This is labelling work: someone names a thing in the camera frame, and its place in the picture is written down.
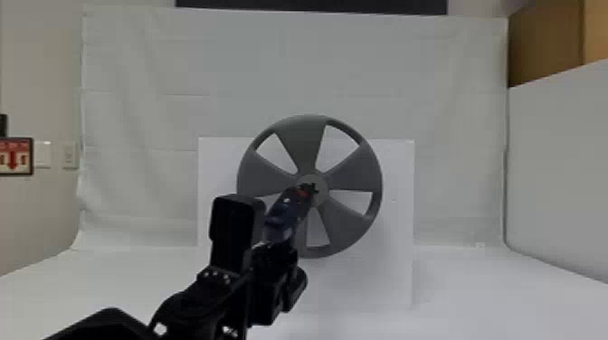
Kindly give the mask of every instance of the white wall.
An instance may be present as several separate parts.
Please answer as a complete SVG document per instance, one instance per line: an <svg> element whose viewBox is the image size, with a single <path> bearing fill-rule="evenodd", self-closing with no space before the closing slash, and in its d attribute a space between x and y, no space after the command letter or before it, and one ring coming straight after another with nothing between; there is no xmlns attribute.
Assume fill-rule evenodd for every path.
<svg viewBox="0 0 608 340"><path fill-rule="evenodd" d="M79 139L83 0L2 0L0 105L9 134L54 142L52 169L0 178L0 275L65 250L78 221L77 173L59 167L62 141ZM173 0L99 0L173 5Z"/></svg>
<svg viewBox="0 0 608 340"><path fill-rule="evenodd" d="M509 16L531 0L450 0L449 15Z"/></svg>
<svg viewBox="0 0 608 340"><path fill-rule="evenodd" d="M512 88L506 241L608 282L608 61Z"/></svg>

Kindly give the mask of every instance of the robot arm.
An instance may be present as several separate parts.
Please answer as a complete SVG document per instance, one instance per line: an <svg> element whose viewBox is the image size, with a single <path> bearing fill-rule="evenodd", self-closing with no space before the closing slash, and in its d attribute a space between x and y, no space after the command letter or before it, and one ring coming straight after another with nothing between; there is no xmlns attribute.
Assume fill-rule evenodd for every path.
<svg viewBox="0 0 608 340"><path fill-rule="evenodd" d="M209 266L165 300L148 326L109 308L47 340L245 340L250 327L270 326L280 312L291 311L307 286L294 240L315 193L314 184L288 188L268 215L260 200L217 197Z"/></svg>

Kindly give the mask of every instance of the electrical outlet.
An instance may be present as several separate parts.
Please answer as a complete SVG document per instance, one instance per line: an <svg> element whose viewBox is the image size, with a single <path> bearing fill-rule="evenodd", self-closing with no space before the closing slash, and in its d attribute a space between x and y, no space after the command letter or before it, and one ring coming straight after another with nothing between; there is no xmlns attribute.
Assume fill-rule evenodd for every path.
<svg viewBox="0 0 608 340"><path fill-rule="evenodd" d="M80 155L76 142L65 142L62 146L63 168L66 170L77 170L79 168Z"/></svg>
<svg viewBox="0 0 608 340"><path fill-rule="evenodd" d="M0 137L0 176L33 175L33 139Z"/></svg>
<svg viewBox="0 0 608 340"><path fill-rule="evenodd" d="M36 168L50 169L52 167L52 143L45 141L35 141L33 144L33 165Z"/></svg>

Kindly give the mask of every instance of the wheel spoke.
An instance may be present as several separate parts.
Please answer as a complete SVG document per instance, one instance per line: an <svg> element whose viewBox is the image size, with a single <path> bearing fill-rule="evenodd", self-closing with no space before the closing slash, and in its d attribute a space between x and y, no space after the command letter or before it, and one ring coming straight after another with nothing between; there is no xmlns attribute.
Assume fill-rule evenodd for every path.
<svg viewBox="0 0 608 340"><path fill-rule="evenodd" d="M382 191L380 166L366 141L324 176L330 190Z"/></svg>
<svg viewBox="0 0 608 340"><path fill-rule="evenodd" d="M248 148L245 152L237 180L239 194L267 196L280 193L295 183L295 175L274 165L254 149Z"/></svg>
<svg viewBox="0 0 608 340"><path fill-rule="evenodd" d="M363 236L372 218L356 212L333 198L318 207L332 247L344 249Z"/></svg>
<svg viewBox="0 0 608 340"><path fill-rule="evenodd" d="M285 146L299 173L310 174L316 169L327 121L321 116L295 117L285 119L274 127L274 133Z"/></svg>

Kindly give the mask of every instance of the light switch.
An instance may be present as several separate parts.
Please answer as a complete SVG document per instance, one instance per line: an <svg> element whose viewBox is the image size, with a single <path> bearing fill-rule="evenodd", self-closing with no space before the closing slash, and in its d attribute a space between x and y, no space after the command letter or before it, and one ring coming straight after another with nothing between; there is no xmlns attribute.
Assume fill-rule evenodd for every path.
<svg viewBox="0 0 608 340"><path fill-rule="evenodd" d="M78 143L65 142L62 145L63 168L67 170L76 170L79 167L80 156Z"/></svg>
<svg viewBox="0 0 608 340"><path fill-rule="evenodd" d="M36 140L33 144L33 165L36 168L50 169L52 167L52 143Z"/></svg>

